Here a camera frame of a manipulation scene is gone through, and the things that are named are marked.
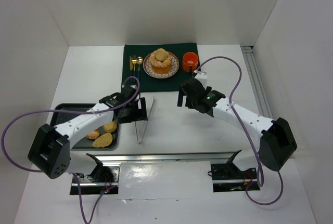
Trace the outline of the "large round twisted bread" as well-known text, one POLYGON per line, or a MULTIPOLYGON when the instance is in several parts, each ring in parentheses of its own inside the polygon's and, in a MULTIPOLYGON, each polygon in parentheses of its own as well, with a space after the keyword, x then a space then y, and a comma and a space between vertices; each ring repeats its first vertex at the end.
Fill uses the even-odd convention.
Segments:
POLYGON ((172 66, 172 59, 169 54, 167 54, 167 58, 164 61, 159 61, 154 51, 150 54, 149 61, 153 71, 158 74, 168 73, 172 66))

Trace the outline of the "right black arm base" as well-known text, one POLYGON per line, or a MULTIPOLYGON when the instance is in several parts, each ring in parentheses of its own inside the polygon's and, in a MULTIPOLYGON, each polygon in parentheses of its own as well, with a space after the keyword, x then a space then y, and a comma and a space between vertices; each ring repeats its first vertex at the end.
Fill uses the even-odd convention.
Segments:
POLYGON ((259 190, 257 184, 257 170, 250 168, 245 171, 239 170, 232 162, 236 155, 240 153, 236 151, 226 163, 211 164, 211 170, 207 172, 213 181, 213 192, 238 192, 259 190))

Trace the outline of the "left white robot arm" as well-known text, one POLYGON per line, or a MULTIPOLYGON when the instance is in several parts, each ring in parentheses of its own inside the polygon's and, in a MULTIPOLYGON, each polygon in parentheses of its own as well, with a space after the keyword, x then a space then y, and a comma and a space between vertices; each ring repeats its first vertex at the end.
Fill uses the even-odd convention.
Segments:
POLYGON ((86 112, 79 112, 75 118, 56 125, 41 126, 34 138, 28 159, 50 179, 63 173, 95 174, 102 168, 102 162, 91 154, 70 154, 70 150, 88 133, 118 120, 130 123, 147 120, 145 99, 137 95, 132 86, 124 86, 99 100, 86 112))

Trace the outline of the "small round bun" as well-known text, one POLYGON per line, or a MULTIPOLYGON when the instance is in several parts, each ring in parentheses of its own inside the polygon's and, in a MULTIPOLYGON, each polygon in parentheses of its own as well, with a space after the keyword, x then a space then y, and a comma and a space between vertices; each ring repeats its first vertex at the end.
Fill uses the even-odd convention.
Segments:
POLYGON ((163 62, 168 57, 168 53, 163 48, 156 50, 156 59, 163 62))

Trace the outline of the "metal tongs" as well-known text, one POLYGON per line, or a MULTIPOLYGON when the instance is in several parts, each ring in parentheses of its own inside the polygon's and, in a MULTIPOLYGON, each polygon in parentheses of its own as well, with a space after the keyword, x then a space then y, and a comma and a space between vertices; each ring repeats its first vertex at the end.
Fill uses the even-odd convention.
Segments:
POLYGON ((153 109, 155 106, 155 96, 147 96, 146 97, 146 113, 147 113, 147 120, 141 120, 134 122, 135 132, 136 132, 136 139, 139 145, 142 145, 145 139, 145 133, 148 127, 148 122, 151 118, 153 109))

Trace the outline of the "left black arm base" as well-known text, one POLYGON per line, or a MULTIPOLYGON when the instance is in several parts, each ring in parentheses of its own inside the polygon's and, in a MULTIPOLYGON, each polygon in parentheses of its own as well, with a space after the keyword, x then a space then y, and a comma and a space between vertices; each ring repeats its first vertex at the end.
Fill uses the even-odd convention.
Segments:
POLYGON ((120 165, 103 164, 96 156, 85 154, 71 158, 71 165, 79 171, 72 176, 71 195, 106 195, 118 194, 120 165))

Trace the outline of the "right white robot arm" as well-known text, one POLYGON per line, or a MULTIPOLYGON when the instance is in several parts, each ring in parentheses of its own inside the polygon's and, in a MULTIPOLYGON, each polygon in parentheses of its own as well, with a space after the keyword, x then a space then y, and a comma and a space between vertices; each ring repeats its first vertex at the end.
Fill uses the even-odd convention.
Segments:
POLYGON ((297 149, 289 123, 281 117, 273 120, 251 112, 206 84, 205 72, 181 83, 177 105, 224 120, 251 137, 252 147, 235 152, 227 161, 232 169, 246 171, 263 164, 272 171, 280 171, 297 149))

